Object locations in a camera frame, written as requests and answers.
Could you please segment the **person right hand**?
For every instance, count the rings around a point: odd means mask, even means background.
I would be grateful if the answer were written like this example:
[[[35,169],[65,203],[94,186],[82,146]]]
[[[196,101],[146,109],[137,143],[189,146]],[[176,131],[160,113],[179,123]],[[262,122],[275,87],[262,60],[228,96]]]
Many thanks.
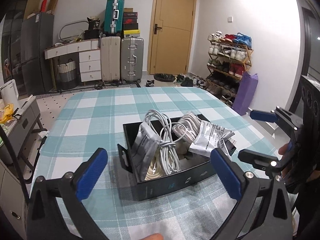
[[[279,155],[284,155],[287,152],[288,147],[289,147],[288,143],[283,145],[283,146],[281,146],[281,148],[278,150],[278,154]]]

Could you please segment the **person left hand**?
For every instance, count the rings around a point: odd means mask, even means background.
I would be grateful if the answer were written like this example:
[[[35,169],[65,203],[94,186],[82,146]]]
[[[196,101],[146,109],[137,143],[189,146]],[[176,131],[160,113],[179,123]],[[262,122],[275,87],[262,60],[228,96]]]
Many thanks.
[[[164,237],[160,233],[154,233],[142,238],[141,240],[163,240]]]

